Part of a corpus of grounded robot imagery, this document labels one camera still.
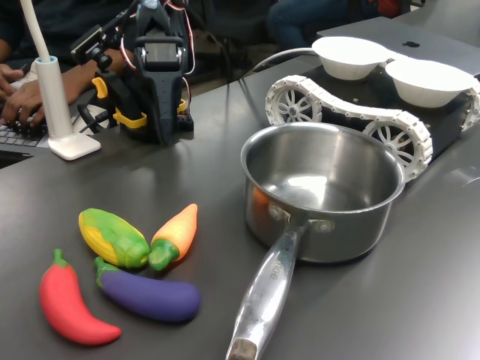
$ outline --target lamp base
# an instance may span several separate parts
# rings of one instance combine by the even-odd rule
[[[84,133],[69,133],[61,137],[50,137],[48,146],[54,154],[65,160],[81,158],[91,152],[96,152],[101,147],[97,140]]]

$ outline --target person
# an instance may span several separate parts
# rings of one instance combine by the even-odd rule
[[[35,13],[50,55],[58,58],[67,101],[72,104],[92,84],[97,65],[90,61],[76,65],[70,46],[95,25],[104,25],[128,8],[132,0],[33,0]],[[109,69],[121,71],[123,58],[118,50],[108,49],[112,57]],[[40,86],[37,80],[15,89],[38,57],[19,0],[0,0],[0,122],[14,125],[18,120],[30,126],[44,118]]]
[[[358,2],[361,17],[370,19],[400,12],[400,0],[280,0],[271,6],[267,16],[270,35],[282,50],[310,47],[302,28],[317,21],[351,20],[352,3]]]

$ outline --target pot handle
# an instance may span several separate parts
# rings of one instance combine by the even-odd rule
[[[226,360],[257,360],[272,335],[287,298],[306,224],[288,224],[262,261],[241,302]]]

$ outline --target purple eggplant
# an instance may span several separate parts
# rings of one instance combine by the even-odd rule
[[[178,323],[200,309],[200,293],[191,283],[136,276],[95,259],[97,285],[122,307],[153,320]]]

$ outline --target desk lamp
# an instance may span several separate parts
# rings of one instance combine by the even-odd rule
[[[48,145],[53,153],[65,160],[81,158],[98,150],[101,145],[97,140],[83,133],[74,133],[59,60],[48,53],[32,0],[20,0],[20,2],[39,55],[35,60],[35,66],[49,131]]]

